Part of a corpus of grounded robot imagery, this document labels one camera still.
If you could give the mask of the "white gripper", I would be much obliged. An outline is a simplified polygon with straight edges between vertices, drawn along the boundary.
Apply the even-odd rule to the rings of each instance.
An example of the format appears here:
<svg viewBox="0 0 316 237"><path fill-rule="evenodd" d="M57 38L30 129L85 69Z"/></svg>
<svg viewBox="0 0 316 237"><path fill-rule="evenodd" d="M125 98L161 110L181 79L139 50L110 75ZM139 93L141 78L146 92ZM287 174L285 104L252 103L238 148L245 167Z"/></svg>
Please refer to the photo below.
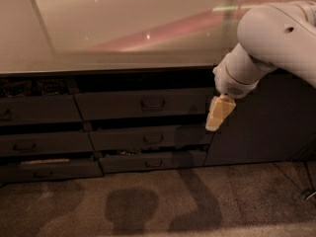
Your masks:
<svg viewBox="0 0 316 237"><path fill-rule="evenodd" d="M228 53L213 69L215 88L220 96L211 100L205 128L217 131L241 99L259 83L259 70L248 54Z"/></svg>

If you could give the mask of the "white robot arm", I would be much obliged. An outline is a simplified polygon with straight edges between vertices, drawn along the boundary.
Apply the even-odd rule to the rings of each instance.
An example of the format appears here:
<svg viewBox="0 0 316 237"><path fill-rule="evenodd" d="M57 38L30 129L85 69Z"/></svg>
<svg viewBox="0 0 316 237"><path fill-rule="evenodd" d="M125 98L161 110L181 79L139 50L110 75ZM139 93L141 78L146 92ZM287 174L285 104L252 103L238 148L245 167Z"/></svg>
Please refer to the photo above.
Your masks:
<svg viewBox="0 0 316 237"><path fill-rule="evenodd" d="M316 3L263 4L237 27L238 43L214 67L218 96L211 100L205 128L216 131L267 74L283 69L316 87Z"/></svg>

